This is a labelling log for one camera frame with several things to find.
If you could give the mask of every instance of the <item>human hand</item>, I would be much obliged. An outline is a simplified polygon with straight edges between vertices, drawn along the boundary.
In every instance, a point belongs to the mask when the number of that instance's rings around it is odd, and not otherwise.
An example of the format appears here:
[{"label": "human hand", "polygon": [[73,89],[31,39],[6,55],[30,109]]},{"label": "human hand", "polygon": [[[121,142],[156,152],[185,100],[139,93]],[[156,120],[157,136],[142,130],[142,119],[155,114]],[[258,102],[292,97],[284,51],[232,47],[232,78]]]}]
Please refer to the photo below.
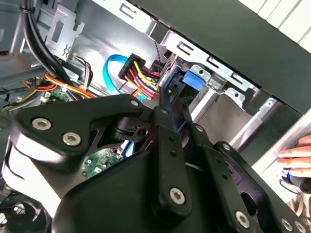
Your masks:
[{"label": "human hand", "polygon": [[278,163],[292,168],[289,174],[297,177],[311,177],[311,135],[301,138],[297,148],[281,151]]}]

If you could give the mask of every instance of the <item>silver screw head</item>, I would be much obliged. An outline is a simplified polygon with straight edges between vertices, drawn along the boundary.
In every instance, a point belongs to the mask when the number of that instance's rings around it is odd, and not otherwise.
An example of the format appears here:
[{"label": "silver screw head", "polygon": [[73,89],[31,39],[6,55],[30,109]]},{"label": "silver screw head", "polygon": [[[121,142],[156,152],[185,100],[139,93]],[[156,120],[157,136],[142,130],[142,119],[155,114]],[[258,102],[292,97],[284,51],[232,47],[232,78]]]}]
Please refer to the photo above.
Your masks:
[{"label": "silver screw head", "polygon": [[197,126],[195,126],[195,127],[196,127],[196,129],[197,129],[198,131],[203,132],[203,128],[202,128],[201,126],[197,125]]},{"label": "silver screw head", "polygon": [[168,114],[168,112],[166,110],[164,110],[164,109],[161,109],[161,112],[163,112],[165,115]]},{"label": "silver screw head", "polygon": [[227,144],[223,144],[223,147],[224,147],[226,150],[230,150],[230,146],[228,146]]},{"label": "silver screw head", "polygon": [[282,224],[286,230],[288,230],[289,232],[293,231],[293,227],[291,226],[291,224],[286,219],[281,218],[281,222],[282,222]]},{"label": "silver screw head", "polygon": [[295,221],[295,225],[301,233],[307,233],[306,228],[298,221]]},{"label": "silver screw head", "polygon": [[248,218],[241,211],[235,212],[235,218],[237,219],[239,224],[241,224],[241,226],[243,226],[244,228],[247,229],[250,227],[251,224],[249,223]]},{"label": "silver screw head", "polygon": [[68,146],[75,147],[81,143],[81,137],[76,133],[66,133],[63,135],[63,142]]},{"label": "silver screw head", "polygon": [[184,193],[178,188],[171,188],[170,197],[177,205],[183,205],[186,201]]},{"label": "silver screw head", "polygon": [[131,100],[131,104],[134,106],[138,106],[138,103],[135,100]]},{"label": "silver screw head", "polygon": [[37,118],[32,121],[32,126],[36,130],[49,130],[52,127],[52,123],[44,118]]}]

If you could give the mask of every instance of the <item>cable tie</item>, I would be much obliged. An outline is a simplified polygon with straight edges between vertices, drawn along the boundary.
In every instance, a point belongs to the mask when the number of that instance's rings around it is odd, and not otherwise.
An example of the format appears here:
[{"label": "cable tie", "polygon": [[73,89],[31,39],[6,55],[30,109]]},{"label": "cable tie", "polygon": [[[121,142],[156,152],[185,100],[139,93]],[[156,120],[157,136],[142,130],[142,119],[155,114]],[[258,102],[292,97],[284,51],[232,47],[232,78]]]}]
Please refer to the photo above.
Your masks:
[{"label": "cable tie", "polygon": [[67,92],[68,84],[65,84],[62,88],[62,92]]},{"label": "cable tie", "polygon": [[24,13],[27,13],[27,14],[34,14],[35,13],[35,8],[32,7],[31,9],[26,9],[26,8],[23,8],[21,5],[19,6],[19,10],[21,12],[24,12]]}]

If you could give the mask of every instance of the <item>cooling fan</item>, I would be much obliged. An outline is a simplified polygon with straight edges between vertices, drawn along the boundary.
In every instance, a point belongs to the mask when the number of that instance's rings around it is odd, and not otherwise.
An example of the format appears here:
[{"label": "cooling fan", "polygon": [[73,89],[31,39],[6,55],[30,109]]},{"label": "cooling fan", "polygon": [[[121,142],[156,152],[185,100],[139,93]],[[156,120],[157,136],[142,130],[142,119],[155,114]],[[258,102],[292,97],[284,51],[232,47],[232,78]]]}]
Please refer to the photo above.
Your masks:
[{"label": "cooling fan", "polygon": [[49,221],[42,205],[22,194],[9,195],[0,204],[0,232],[44,233]]}]

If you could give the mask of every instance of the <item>green circuit board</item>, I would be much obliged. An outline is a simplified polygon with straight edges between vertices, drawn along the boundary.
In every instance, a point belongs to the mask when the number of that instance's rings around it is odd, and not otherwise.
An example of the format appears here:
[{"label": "green circuit board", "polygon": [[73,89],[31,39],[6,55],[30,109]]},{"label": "green circuit board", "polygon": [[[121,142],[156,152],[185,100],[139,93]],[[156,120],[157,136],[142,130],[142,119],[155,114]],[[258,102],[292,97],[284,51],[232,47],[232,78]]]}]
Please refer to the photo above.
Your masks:
[{"label": "green circuit board", "polygon": [[60,87],[51,91],[50,94],[51,94],[51,97],[55,97],[63,102],[68,102],[69,100],[67,95],[62,91]]},{"label": "green circuit board", "polygon": [[122,156],[116,154],[112,149],[103,149],[85,158],[82,166],[82,174],[87,180],[110,168],[121,160]]}]

